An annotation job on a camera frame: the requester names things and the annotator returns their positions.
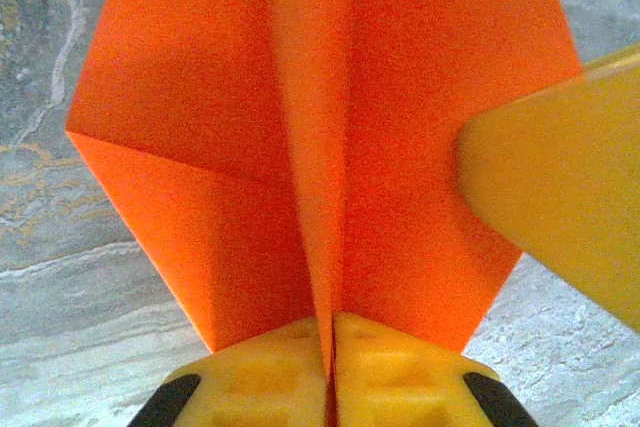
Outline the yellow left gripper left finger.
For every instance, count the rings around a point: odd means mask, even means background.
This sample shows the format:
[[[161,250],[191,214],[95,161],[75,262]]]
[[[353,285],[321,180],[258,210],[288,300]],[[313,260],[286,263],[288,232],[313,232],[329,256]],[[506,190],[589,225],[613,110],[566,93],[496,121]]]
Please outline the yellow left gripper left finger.
[[[316,319],[306,317],[172,372],[134,426],[329,426]]]

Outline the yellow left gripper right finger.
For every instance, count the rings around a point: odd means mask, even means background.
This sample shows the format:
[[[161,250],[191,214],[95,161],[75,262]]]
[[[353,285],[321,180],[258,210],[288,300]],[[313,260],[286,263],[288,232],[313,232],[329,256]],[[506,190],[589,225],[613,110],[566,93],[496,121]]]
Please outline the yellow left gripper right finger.
[[[535,426],[488,366],[353,313],[334,317],[339,426]]]

